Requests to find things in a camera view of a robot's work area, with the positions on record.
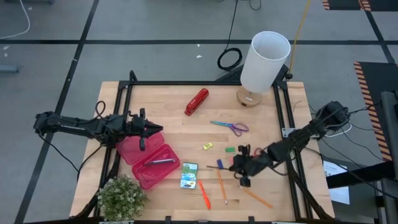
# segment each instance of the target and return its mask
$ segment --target purple scissors handle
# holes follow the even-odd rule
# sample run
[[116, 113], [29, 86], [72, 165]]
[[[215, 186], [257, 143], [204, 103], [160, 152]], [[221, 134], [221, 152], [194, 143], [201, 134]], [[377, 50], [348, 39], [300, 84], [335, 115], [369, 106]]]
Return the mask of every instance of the purple scissors handle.
[[232, 124], [229, 128], [235, 133], [236, 136], [240, 137], [243, 131], [249, 131], [249, 127], [247, 127], [243, 123]]

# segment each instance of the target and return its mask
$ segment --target white lamp shade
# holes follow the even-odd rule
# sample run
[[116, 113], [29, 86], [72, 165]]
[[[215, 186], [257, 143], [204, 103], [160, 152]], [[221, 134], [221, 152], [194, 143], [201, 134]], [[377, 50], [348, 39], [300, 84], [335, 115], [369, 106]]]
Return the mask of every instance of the white lamp shade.
[[243, 66], [241, 83], [253, 93], [268, 91], [290, 53], [290, 43], [276, 32], [256, 34]]

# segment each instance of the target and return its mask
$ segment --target orange pencil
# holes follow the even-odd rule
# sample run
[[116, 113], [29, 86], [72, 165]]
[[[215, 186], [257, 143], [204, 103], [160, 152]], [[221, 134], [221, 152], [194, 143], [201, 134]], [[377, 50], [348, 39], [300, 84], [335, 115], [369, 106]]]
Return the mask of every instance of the orange pencil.
[[225, 204], [228, 204], [228, 201], [227, 201], [226, 195], [225, 195], [223, 179], [221, 178], [221, 174], [220, 174], [220, 170], [219, 169], [217, 169], [217, 176], [218, 176], [218, 181], [220, 182], [220, 185], [221, 185], [221, 191], [223, 192], [223, 197], [224, 197], [224, 200], [225, 200]]
[[267, 205], [269, 208], [274, 208], [271, 204], [269, 204], [268, 202], [266, 202], [264, 199], [260, 198], [259, 196], [257, 196], [255, 193], [251, 192], [248, 189], [245, 189], [241, 186], [239, 186], [240, 189], [243, 189], [247, 194], [249, 194], [250, 196], [254, 197], [255, 199], [257, 199], [258, 201], [260, 201], [261, 203], [263, 203], [264, 205]]
[[198, 181], [198, 184], [199, 184], [199, 186], [200, 186], [201, 193], [203, 194], [203, 198], [205, 199], [207, 209], [210, 209], [210, 208], [211, 208], [210, 201], [209, 201], [209, 199], [207, 198], [205, 189], [203, 188], [203, 185], [201, 184], [201, 180]]

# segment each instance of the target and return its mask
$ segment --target scissors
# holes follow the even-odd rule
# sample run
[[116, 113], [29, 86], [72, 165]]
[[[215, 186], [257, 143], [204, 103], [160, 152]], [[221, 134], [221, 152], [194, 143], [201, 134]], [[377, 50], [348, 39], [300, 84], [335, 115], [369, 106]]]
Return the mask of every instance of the scissors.
[[249, 127], [247, 127], [243, 123], [224, 123], [224, 122], [219, 122], [219, 121], [210, 121], [213, 124], [225, 126], [231, 128], [231, 130], [234, 132], [236, 136], [241, 136], [243, 131], [249, 131]]

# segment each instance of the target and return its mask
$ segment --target gray floor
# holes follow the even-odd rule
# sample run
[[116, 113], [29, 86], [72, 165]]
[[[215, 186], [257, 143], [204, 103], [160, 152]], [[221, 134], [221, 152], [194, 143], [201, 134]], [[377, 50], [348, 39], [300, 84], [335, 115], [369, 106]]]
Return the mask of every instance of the gray floor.
[[[93, 0], [56, 0], [53, 5], [27, 2], [32, 27], [15, 39], [78, 40], [92, 3]], [[261, 10], [252, 11], [247, 1], [239, 2], [232, 39], [251, 39], [262, 30], [274, 30], [293, 39], [305, 1], [266, 0], [262, 4]], [[227, 39], [233, 7], [233, 1], [216, 0], [100, 0], [87, 39]], [[398, 13], [373, 14], [383, 37], [398, 40]], [[0, 37], [25, 29], [18, 3], [0, 1], [0, 27]], [[363, 11], [326, 11], [321, 1], [312, 2], [301, 39], [377, 40]], [[248, 50], [248, 45], [232, 46], [239, 47], [244, 55]], [[0, 44], [0, 64], [22, 67], [18, 74], [0, 75], [0, 103], [4, 105], [0, 113], [4, 120], [0, 126], [1, 223], [14, 222], [40, 152], [42, 141], [32, 129], [34, 115], [55, 109], [76, 47]], [[224, 48], [224, 44], [85, 45], [62, 114], [91, 117], [101, 82], [127, 79], [130, 70], [139, 80], [215, 80], [224, 75], [216, 66]], [[390, 45], [389, 50], [398, 60], [398, 46]], [[224, 63], [233, 60], [229, 55]], [[293, 81], [304, 82], [315, 109], [331, 100], [338, 100], [351, 110], [359, 109], [364, 107], [364, 101], [354, 61], [387, 62], [376, 45], [299, 45]], [[351, 121], [371, 127], [366, 112], [357, 113]], [[352, 129], [348, 136], [381, 156], [372, 132]], [[344, 136], [325, 140], [358, 163], [379, 162]], [[56, 134], [52, 142], [80, 164], [85, 138]], [[320, 147], [325, 155], [346, 161], [322, 142]], [[75, 187], [76, 172], [50, 149], [25, 222], [66, 218]], [[339, 205], [335, 209], [340, 218], [363, 222], [364, 214], [360, 212], [347, 212]]]

